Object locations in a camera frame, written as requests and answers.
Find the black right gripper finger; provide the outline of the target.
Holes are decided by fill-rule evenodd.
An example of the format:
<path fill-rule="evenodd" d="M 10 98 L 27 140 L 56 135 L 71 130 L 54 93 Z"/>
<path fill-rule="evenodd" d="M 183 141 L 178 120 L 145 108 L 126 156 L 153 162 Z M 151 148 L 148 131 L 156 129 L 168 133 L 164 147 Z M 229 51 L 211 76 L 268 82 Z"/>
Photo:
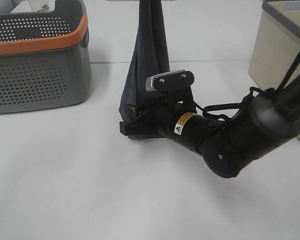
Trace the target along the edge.
<path fill-rule="evenodd" d="M 142 105 L 133 105 L 133 104 L 126 105 L 126 113 L 127 113 L 128 120 L 138 119 L 140 117 L 142 111 L 143 111 Z"/>
<path fill-rule="evenodd" d="M 119 122 L 119 131 L 124 136 L 139 135 L 140 134 L 140 125 L 138 123 L 129 123 L 120 121 Z"/>

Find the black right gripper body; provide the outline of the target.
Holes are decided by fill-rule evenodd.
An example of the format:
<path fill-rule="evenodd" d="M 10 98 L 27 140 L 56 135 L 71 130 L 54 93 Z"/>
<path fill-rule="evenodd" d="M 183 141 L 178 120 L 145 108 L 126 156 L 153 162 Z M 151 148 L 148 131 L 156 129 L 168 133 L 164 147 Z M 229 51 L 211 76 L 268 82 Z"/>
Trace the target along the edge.
<path fill-rule="evenodd" d="M 187 124 L 198 116 L 193 99 L 158 99 L 133 120 L 137 138 L 180 138 L 188 131 Z"/>

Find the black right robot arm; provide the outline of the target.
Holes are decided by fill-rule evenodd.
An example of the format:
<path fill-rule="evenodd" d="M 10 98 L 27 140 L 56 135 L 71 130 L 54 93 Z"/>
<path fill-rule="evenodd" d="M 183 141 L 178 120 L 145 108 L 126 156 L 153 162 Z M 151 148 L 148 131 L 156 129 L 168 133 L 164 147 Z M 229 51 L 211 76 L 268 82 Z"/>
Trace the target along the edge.
<path fill-rule="evenodd" d="M 129 120 L 121 134 L 129 138 L 166 138 L 202 156 L 222 178 L 234 178 L 251 162 L 300 134 L 300 51 L 277 88 L 252 86 L 241 102 L 209 105 L 194 101 L 191 71 L 150 76 L 145 89 L 158 96 L 148 105 L 127 105 Z"/>

